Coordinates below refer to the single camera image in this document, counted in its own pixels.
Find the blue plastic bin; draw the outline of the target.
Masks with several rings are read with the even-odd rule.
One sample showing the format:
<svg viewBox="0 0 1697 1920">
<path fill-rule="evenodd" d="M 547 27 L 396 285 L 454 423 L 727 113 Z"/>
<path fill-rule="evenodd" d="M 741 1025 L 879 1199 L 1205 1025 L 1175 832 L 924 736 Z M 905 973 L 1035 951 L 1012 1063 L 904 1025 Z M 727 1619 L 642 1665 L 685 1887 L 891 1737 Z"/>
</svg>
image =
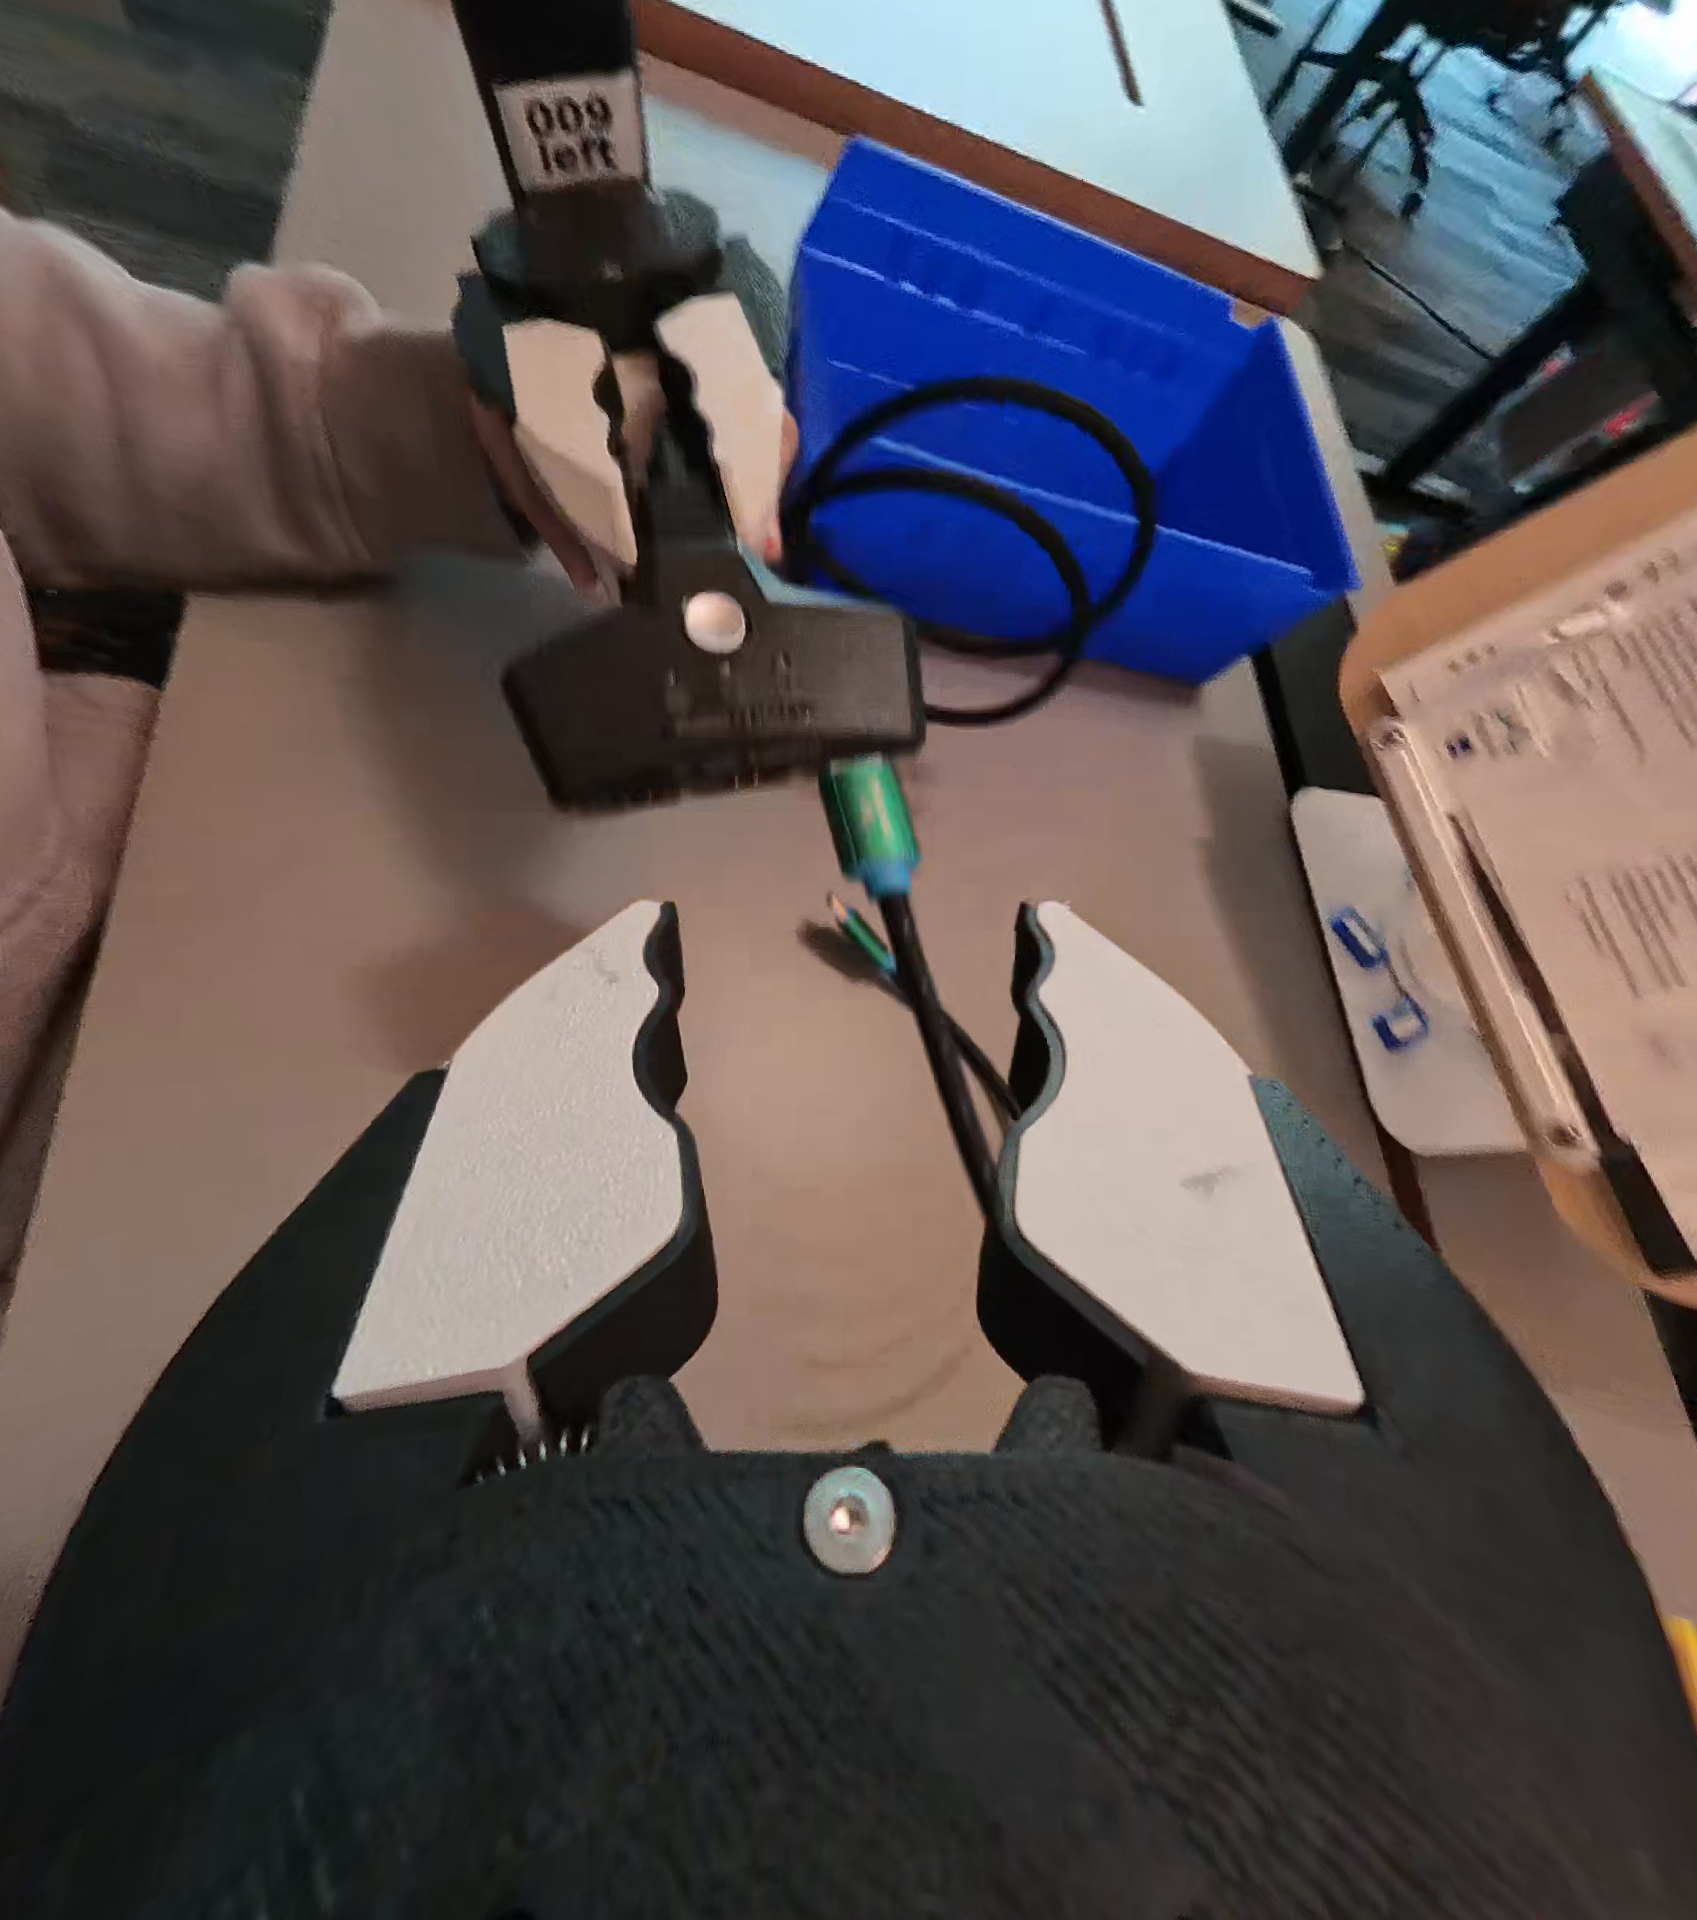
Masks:
<svg viewBox="0 0 1697 1920">
<path fill-rule="evenodd" d="M 891 145 L 793 266 L 793 566 L 924 635 L 1205 684 L 1357 594 L 1278 319 Z"/>
</svg>

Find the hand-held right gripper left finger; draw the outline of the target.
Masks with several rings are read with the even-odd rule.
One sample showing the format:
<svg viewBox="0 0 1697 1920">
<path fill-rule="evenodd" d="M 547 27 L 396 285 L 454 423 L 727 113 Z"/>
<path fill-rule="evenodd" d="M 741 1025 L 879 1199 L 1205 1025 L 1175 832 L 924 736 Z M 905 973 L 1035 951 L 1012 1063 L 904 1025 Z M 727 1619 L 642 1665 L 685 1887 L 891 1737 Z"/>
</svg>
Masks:
<svg viewBox="0 0 1697 1920">
<path fill-rule="evenodd" d="M 685 1127 L 685 933 L 631 902 L 449 1058 L 358 1333 L 340 1410 L 502 1396 L 597 1418 L 719 1323 L 719 1238 Z"/>
</svg>

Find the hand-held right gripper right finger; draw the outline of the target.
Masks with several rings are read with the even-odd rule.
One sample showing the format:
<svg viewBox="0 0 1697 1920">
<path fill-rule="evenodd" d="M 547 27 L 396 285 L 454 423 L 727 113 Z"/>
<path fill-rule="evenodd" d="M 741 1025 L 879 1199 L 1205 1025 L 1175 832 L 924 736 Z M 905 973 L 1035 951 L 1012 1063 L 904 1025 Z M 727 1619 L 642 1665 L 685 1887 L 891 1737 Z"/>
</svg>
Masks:
<svg viewBox="0 0 1697 1920">
<path fill-rule="evenodd" d="M 1068 902 L 1029 902 L 1012 933 L 993 1347 L 1062 1376 L 1070 1338 L 1114 1410 L 1149 1376 L 1231 1407 L 1365 1410 L 1241 1054 Z"/>
</svg>

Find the white desk with wooden edge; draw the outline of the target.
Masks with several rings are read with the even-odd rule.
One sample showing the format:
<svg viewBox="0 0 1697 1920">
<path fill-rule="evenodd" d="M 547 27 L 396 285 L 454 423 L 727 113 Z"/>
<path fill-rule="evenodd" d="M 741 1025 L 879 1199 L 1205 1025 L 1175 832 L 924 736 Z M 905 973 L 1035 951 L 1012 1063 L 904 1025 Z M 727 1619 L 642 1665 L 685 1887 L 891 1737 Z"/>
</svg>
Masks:
<svg viewBox="0 0 1697 1920">
<path fill-rule="evenodd" d="M 659 68 L 897 145 L 1265 318 L 1321 285 L 1222 0 L 637 0 Z"/>
</svg>

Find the black usb hub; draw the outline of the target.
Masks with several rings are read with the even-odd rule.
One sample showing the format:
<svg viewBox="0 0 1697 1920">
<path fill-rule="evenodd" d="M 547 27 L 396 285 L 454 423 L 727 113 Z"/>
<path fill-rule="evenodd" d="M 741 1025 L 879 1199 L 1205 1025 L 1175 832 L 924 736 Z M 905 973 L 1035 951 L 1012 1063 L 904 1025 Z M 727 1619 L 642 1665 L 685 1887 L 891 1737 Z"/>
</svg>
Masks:
<svg viewBox="0 0 1697 1920">
<path fill-rule="evenodd" d="M 533 635 L 502 704 L 550 807 L 652 807 L 905 754 L 926 736 L 914 616 L 785 582 L 734 546 L 727 482 L 652 450 L 617 605 Z"/>
</svg>

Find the person's left forearm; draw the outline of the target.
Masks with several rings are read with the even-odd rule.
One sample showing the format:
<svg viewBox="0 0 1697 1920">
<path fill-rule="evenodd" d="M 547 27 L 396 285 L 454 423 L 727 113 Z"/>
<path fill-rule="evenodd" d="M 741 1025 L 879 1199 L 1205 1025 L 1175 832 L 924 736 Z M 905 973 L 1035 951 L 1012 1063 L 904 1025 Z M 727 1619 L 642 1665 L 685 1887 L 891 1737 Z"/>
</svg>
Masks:
<svg viewBox="0 0 1697 1920">
<path fill-rule="evenodd" d="M 352 277 L 56 277 L 0 343 L 0 523 L 49 582 L 352 582 L 521 560 L 507 423 Z"/>
</svg>

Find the white plate with blue clips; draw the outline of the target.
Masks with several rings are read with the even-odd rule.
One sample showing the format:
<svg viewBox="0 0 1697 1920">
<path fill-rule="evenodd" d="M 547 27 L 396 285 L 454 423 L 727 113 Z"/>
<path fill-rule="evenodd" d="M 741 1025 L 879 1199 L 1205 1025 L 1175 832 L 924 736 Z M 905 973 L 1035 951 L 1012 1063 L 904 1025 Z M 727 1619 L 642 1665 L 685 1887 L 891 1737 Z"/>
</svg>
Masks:
<svg viewBox="0 0 1697 1920">
<path fill-rule="evenodd" d="M 1526 1150 L 1391 807 L 1307 779 L 1291 825 L 1375 1127 L 1413 1155 Z"/>
</svg>

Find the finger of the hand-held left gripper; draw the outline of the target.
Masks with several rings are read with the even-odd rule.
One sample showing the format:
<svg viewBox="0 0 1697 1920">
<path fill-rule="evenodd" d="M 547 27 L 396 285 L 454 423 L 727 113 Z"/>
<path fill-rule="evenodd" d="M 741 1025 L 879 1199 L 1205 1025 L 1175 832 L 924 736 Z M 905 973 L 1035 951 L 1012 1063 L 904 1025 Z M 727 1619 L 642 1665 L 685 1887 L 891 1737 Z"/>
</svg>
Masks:
<svg viewBox="0 0 1697 1920">
<path fill-rule="evenodd" d="M 550 512 L 595 546 L 595 560 L 631 571 L 631 482 L 617 413 L 597 399 L 597 386 L 614 386 L 614 351 L 579 319 L 507 319 L 502 356 L 516 386 L 516 445 L 529 476 L 539 482 Z"/>
<path fill-rule="evenodd" d="M 659 318 L 659 351 L 688 383 L 727 512 L 741 550 L 785 550 L 793 404 L 733 289 Z"/>
</svg>

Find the person's left hand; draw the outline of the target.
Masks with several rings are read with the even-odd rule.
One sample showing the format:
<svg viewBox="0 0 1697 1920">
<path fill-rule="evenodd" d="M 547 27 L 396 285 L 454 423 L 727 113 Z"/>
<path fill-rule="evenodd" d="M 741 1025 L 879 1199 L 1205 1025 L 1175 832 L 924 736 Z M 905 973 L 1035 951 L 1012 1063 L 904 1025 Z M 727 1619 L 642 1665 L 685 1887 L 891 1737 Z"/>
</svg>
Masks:
<svg viewBox="0 0 1697 1920">
<path fill-rule="evenodd" d="M 516 423 L 502 404 L 484 404 L 479 397 L 470 397 L 470 423 L 479 439 L 479 457 L 502 483 L 502 512 L 516 521 L 516 533 L 539 536 L 559 571 L 595 594 L 608 582 L 595 566 L 595 546 L 574 533 L 574 521 L 539 491 L 533 466 L 521 457 Z M 785 413 L 785 482 L 798 466 L 798 423 Z M 785 566 L 785 507 L 773 507 L 761 533 L 741 536 L 756 560 Z"/>
</svg>

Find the black office chair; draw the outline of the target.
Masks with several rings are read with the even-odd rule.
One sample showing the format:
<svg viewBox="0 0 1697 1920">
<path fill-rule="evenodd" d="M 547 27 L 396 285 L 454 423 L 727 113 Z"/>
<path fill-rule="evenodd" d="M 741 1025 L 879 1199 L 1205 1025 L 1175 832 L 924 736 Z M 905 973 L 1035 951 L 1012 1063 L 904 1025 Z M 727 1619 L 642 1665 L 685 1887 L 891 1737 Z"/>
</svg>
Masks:
<svg viewBox="0 0 1697 1920">
<path fill-rule="evenodd" d="M 1307 33 L 1296 36 L 1291 68 L 1278 69 L 1265 113 L 1278 121 L 1278 107 L 1296 93 L 1296 77 L 1314 68 L 1321 88 L 1307 93 L 1304 121 L 1283 129 L 1283 170 L 1296 183 L 1304 205 L 1342 209 L 1321 183 L 1314 166 L 1337 160 L 1337 136 L 1346 124 L 1365 124 L 1365 148 L 1346 166 L 1346 178 L 1381 148 L 1391 129 L 1408 136 L 1408 190 L 1400 190 L 1400 225 L 1422 218 L 1429 205 L 1429 178 L 1432 178 L 1432 121 L 1429 121 L 1429 69 L 1439 68 L 1439 54 L 1422 54 L 1429 20 L 1439 7 L 1429 0 L 1375 0 L 1365 33 L 1346 44 L 1332 44 L 1342 0 L 1321 0 Z"/>
</svg>

